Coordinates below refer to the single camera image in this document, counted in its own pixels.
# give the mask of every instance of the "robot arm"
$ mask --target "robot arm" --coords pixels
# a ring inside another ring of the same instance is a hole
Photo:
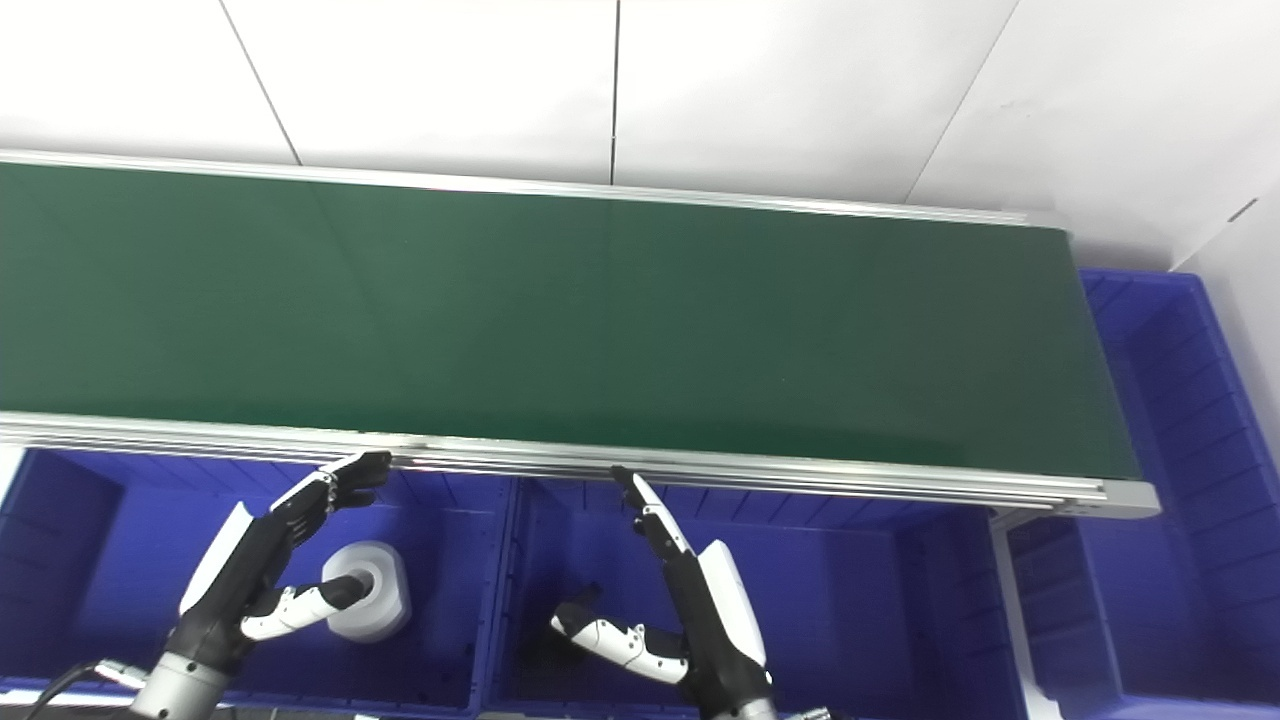
[[[612,473],[627,505],[637,511],[636,532],[662,561],[684,635],[676,642],[668,639],[675,635],[644,625],[626,628],[572,601],[557,609],[552,628],[627,670],[678,685],[703,720],[776,720],[764,642],[733,555],[719,541],[695,555],[644,478],[621,466]]]
[[[206,720],[241,661],[259,641],[310,625],[356,603],[371,577],[275,589],[294,547],[330,512],[374,502],[389,452],[362,452],[323,465],[271,505],[250,515],[238,503],[192,575],[178,625],[129,714],[152,720]]]

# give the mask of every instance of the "white wall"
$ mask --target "white wall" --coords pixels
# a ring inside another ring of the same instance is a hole
[[[1176,269],[1199,274],[1280,456],[1280,182]]]
[[[0,146],[1055,210],[1167,269],[1280,174],[1277,37],[1275,0],[0,0]]]

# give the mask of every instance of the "tape roll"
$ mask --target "tape roll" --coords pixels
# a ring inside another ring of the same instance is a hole
[[[358,643],[375,643],[396,634],[408,623],[408,582],[404,561],[396,548],[375,541],[353,542],[325,561],[325,580],[365,571],[374,578],[369,597],[333,615],[326,621],[335,634]]]

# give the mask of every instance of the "blue storage crate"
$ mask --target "blue storage crate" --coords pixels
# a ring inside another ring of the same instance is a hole
[[[42,688],[110,656],[150,667],[232,506],[260,514],[312,468],[31,451],[0,506],[0,689]],[[227,702],[470,717],[486,665],[511,480],[393,471],[379,501],[329,518],[282,584],[316,582],[339,547],[378,539],[404,559],[412,619],[360,644],[321,623],[260,643]],[[124,692],[86,685],[87,692]]]
[[[782,711],[1024,716],[987,514],[957,507],[659,486],[690,542],[733,550]],[[486,708],[530,716],[695,717],[673,688],[564,652],[556,605],[678,630],[658,560],[612,483],[520,483]]]
[[[1280,484],[1204,290],[1082,279],[1164,514],[1010,534],[1037,680],[1069,719],[1280,719]]]

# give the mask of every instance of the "robotic hand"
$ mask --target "robotic hand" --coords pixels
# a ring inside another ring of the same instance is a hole
[[[346,610],[372,589],[353,573],[315,585],[275,588],[294,547],[330,512],[374,502],[387,482],[390,452],[361,452],[321,465],[261,518],[238,503],[196,568],[155,669],[141,678],[125,715],[148,720],[206,720],[255,643]]]
[[[681,688],[703,720],[777,720],[764,641],[728,546],[714,541],[695,555],[662,498],[640,475],[614,466],[613,478],[662,561],[684,635],[596,616],[593,594],[561,603],[552,628],[632,673]]]

